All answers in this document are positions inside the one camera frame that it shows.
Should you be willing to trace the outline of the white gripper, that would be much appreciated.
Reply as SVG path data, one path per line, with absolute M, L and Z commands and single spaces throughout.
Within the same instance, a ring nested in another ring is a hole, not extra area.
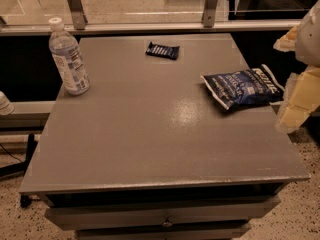
M 291 73 L 280 105 L 275 128 L 292 133 L 320 106 L 320 0 L 304 16 L 299 26 L 292 27 L 273 45 L 275 50 L 295 50 L 296 59 L 306 65 L 301 74 Z

